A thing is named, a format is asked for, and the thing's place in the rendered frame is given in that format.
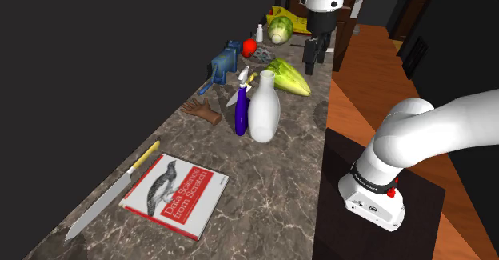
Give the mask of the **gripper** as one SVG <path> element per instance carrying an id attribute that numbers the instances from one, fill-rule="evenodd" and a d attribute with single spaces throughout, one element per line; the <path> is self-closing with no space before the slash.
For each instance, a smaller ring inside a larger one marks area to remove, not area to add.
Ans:
<path id="1" fill-rule="evenodd" d="M 323 63 L 328 49 L 328 33 L 335 30 L 337 25 L 337 12 L 316 12 L 309 10 L 307 17 L 307 30 L 313 38 L 305 41 L 302 61 L 305 63 L 305 73 L 312 75 L 315 59 Z"/>

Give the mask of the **yellow bag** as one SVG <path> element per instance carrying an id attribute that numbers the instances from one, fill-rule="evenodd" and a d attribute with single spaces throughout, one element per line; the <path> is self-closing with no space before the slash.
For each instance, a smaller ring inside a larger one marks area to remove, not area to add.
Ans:
<path id="1" fill-rule="evenodd" d="M 276 17 L 287 17 L 293 23 L 293 32 L 297 34 L 311 35 L 307 30 L 307 18 L 298 17 L 282 6 L 272 6 L 272 10 L 266 15 L 266 21 L 271 23 Z"/>

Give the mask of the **long green lettuce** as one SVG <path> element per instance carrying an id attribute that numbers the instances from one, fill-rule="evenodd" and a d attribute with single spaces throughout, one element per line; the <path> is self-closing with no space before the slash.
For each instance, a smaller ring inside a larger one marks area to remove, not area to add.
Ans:
<path id="1" fill-rule="evenodd" d="M 274 87 L 292 94 L 310 96 L 311 89 L 304 77 L 286 60 L 275 58 L 265 68 L 274 72 Z"/>

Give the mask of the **round green cabbage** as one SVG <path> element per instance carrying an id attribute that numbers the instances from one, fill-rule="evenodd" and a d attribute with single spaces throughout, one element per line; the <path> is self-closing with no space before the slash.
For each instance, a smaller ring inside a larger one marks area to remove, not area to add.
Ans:
<path id="1" fill-rule="evenodd" d="M 286 16 L 276 17 L 269 24 L 267 32 L 273 44 L 284 44 L 293 35 L 293 23 Z"/>

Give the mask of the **grey patterned bowl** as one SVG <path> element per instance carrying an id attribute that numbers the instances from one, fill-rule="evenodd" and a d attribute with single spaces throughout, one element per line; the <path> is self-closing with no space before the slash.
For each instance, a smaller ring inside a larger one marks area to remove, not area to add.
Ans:
<path id="1" fill-rule="evenodd" d="M 275 54 L 264 46 L 259 46 L 253 53 L 252 56 L 256 58 L 259 62 L 270 63 L 276 56 Z"/>

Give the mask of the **red apple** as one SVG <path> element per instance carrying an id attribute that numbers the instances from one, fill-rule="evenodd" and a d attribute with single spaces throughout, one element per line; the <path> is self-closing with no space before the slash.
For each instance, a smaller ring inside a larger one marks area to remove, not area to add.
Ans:
<path id="1" fill-rule="evenodd" d="M 242 43 L 241 55 L 245 58 L 249 58 L 256 50 L 257 43 L 252 38 L 248 38 Z"/>

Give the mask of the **white vase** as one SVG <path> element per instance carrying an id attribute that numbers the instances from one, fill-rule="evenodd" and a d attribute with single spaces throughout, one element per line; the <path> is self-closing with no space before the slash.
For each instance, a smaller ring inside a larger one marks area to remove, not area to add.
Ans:
<path id="1" fill-rule="evenodd" d="M 263 70 L 259 76 L 259 87 L 255 90 L 248 109 L 249 134 L 254 141 L 267 143 L 277 131 L 281 106 L 274 89 L 275 73 Z"/>

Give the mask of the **blue machine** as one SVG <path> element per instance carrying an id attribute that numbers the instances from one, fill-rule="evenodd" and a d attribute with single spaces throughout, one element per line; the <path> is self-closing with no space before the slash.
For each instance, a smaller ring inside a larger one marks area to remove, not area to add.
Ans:
<path id="1" fill-rule="evenodd" d="M 198 91 L 198 95 L 203 95 L 213 84 L 226 84 L 226 74 L 237 71 L 237 60 L 241 51 L 242 41 L 228 41 L 223 51 L 211 61 L 210 80 Z"/>

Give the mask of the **blue spray bottle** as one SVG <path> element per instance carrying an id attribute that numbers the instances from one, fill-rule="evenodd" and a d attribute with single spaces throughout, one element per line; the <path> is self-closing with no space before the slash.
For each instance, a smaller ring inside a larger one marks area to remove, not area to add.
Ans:
<path id="1" fill-rule="evenodd" d="M 235 106 L 234 123 L 235 132 L 239 136 L 242 136 L 248 127 L 248 106 L 250 99 L 247 97 L 247 80 L 249 69 L 250 67 L 246 66 L 238 76 L 240 87 Z"/>

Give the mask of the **brown hand figure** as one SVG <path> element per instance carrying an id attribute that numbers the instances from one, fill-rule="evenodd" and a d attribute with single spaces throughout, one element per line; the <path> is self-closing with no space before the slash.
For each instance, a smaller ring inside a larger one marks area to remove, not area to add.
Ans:
<path id="1" fill-rule="evenodd" d="M 216 126 L 222 120 L 221 114 L 211 110 L 208 98 L 204 98 L 203 102 L 199 102 L 196 98 L 185 101 L 182 104 L 181 111 L 205 119 L 213 126 Z"/>

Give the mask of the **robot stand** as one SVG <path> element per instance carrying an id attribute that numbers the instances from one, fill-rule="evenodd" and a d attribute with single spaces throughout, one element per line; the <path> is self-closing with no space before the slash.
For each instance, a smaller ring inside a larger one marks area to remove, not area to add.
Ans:
<path id="1" fill-rule="evenodd" d="M 389 232 L 350 212 L 338 191 L 364 147 L 328 128 L 317 203 L 312 260 L 432 260 L 445 190 L 403 170 L 398 189 L 405 218 Z"/>

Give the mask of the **red and white book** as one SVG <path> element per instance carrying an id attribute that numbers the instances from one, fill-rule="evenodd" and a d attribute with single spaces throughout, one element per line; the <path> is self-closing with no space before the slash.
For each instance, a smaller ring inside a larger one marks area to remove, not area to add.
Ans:
<path id="1" fill-rule="evenodd" d="M 229 177 L 160 154 L 119 202 L 119 206 L 197 241 Z"/>

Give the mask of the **small yellow-handled knife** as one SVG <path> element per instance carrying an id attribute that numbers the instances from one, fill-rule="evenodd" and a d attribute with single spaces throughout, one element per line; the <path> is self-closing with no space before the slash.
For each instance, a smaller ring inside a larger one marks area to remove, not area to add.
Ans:
<path id="1" fill-rule="evenodd" d="M 257 73 L 256 72 L 253 72 L 247 79 L 246 81 L 246 91 L 249 91 L 252 86 L 250 85 L 250 83 L 254 80 L 254 78 L 257 76 Z M 238 97 L 238 92 L 236 91 L 233 96 L 230 98 L 230 100 L 227 102 L 226 104 L 226 107 L 229 107 L 229 106 L 232 106 L 236 101 L 237 101 L 237 97 Z"/>

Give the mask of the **large yellow-handled knife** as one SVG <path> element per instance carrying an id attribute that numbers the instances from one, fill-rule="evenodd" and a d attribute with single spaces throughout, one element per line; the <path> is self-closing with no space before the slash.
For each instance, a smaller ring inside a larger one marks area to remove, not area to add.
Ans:
<path id="1" fill-rule="evenodd" d="M 104 193 L 102 194 L 70 227 L 64 243 L 76 237 L 92 220 L 94 220 L 130 183 L 131 174 L 160 146 L 157 139 L 133 165 Z"/>

